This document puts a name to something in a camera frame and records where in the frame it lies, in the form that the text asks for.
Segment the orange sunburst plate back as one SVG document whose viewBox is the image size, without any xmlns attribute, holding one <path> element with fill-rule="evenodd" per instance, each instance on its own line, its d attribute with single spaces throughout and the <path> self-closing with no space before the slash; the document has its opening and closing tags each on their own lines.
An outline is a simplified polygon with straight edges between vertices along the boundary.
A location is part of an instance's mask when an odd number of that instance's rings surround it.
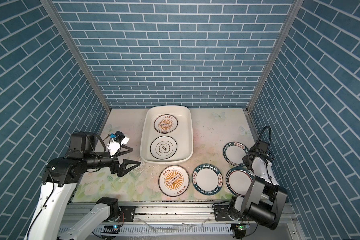
<svg viewBox="0 0 360 240">
<path fill-rule="evenodd" d="M 158 133 L 168 134 L 178 126 L 178 119 L 173 115 L 161 115 L 154 121 L 154 128 Z"/>
</svg>

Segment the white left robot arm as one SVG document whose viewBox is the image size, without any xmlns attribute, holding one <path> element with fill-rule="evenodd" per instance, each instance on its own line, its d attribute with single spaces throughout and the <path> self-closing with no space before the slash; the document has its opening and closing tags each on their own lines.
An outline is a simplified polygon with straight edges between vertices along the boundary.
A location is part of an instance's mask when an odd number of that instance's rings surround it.
<svg viewBox="0 0 360 240">
<path fill-rule="evenodd" d="M 27 240 L 84 240 L 103 222 L 112 223 L 116 231 L 124 224 L 125 213 L 118 199 L 101 197 L 89 213 L 59 234 L 66 207 L 83 174 L 108 168 L 120 178 L 140 166 L 138 161 L 118 160 L 119 156 L 133 151 L 127 146 L 126 135 L 117 131 L 109 137 L 109 143 L 105 144 L 95 133 L 75 131 L 65 156 L 46 165 L 36 211 L 25 236 Z"/>
</svg>

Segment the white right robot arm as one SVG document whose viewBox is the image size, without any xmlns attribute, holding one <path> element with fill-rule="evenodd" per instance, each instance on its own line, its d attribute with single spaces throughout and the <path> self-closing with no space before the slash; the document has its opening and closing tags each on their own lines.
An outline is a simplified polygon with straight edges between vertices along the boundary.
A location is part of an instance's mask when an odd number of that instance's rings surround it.
<svg viewBox="0 0 360 240">
<path fill-rule="evenodd" d="M 244 163 L 249 164 L 255 178 L 243 197 L 232 197 L 228 205 L 213 206 L 215 221 L 249 219 L 275 230 L 287 200 L 287 190 L 281 187 L 273 176 L 271 156 L 265 151 L 248 151 L 244 156 Z"/>
</svg>

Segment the green rim plate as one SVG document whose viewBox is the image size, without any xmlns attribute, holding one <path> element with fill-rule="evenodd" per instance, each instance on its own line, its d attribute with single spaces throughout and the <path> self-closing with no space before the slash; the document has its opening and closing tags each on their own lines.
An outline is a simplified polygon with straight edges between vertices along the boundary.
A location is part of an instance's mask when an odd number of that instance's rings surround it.
<svg viewBox="0 0 360 240">
<path fill-rule="evenodd" d="M 234 167 L 226 174 L 226 185 L 234 196 L 244 197 L 255 179 L 253 173 L 242 167 Z"/>
<path fill-rule="evenodd" d="M 192 173 L 192 183 L 197 192 L 202 195 L 212 196 L 223 187 L 223 175 L 212 164 L 201 164 Z"/>
<path fill-rule="evenodd" d="M 243 157 L 247 155 L 249 149 L 242 143 L 229 142 L 223 148 L 224 159 L 232 166 L 243 167 L 245 163 Z"/>
</svg>

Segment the white plate green flower outline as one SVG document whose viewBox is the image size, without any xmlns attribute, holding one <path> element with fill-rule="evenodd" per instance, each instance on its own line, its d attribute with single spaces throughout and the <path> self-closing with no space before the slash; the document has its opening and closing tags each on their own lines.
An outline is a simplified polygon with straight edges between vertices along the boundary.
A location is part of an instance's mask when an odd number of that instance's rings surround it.
<svg viewBox="0 0 360 240">
<path fill-rule="evenodd" d="M 151 143 L 150 152 L 155 159 L 166 160 L 176 153 L 177 148 L 178 145 L 175 139 L 168 136 L 161 136 Z"/>
</svg>

